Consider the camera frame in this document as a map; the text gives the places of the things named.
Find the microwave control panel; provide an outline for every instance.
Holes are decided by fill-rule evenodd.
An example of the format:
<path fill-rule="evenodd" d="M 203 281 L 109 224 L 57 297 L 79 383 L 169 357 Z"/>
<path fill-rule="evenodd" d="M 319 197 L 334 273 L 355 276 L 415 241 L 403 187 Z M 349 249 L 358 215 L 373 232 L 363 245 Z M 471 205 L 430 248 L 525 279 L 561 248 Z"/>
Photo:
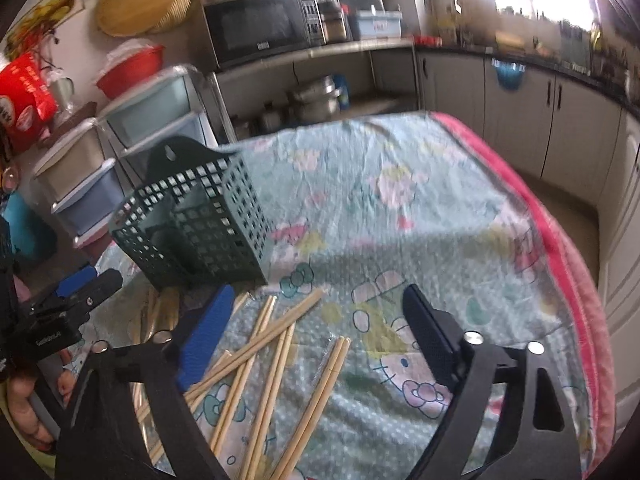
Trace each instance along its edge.
<path fill-rule="evenodd" d="M 312 43 L 324 43 L 324 35 L 322 34 L 322 25 L 320 23 L 320 14 L 316 0 L 300 0 L 302 12 L 305 16 L 306 31 Z"/>

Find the black microwave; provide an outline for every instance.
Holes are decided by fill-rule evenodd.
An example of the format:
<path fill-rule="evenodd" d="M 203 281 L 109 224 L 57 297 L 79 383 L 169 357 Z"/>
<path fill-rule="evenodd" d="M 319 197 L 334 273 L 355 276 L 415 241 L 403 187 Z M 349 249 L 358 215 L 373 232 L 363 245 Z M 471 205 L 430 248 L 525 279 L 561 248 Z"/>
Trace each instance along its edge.
<path fill-rule="evenodd" d="M 205 73 L 324 44 L 315 0 L 199 3 L 189 41 Z"/>

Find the beige storage bin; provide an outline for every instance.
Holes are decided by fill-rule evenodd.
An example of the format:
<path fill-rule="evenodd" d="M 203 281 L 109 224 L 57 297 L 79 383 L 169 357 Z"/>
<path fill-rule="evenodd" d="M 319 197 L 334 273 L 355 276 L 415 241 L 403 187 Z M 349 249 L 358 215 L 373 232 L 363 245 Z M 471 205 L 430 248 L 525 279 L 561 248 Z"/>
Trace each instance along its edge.
<path fill-rule="evenodd" d="M 52 203 L 58 202 L 104 162 L 95 119 L 86 119 L 45 153 L 33 174 Z"/>

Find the microwave door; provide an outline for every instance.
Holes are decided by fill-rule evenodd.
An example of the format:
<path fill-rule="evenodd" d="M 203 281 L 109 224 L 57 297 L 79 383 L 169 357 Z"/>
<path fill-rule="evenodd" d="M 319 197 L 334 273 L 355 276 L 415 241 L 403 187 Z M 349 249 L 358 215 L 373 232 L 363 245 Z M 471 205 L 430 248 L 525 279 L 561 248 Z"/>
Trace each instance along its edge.
<path fill-rule="evenodd" d="M 205 14 L 221 68 L 308 46 L 300 0 L 235 0 Z"/>

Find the perforated basket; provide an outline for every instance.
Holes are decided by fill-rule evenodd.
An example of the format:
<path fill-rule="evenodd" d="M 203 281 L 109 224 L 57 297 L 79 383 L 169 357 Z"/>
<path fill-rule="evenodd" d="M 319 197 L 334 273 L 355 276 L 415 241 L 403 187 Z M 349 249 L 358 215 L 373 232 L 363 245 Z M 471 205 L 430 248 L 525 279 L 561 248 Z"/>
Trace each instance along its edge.
<path fill-rule="evenodd" d="M 272 224 L 241 155 L 172 137 L 152 150 L 148 168 L 110 231 L 156 288 L 266 280 Z"/>

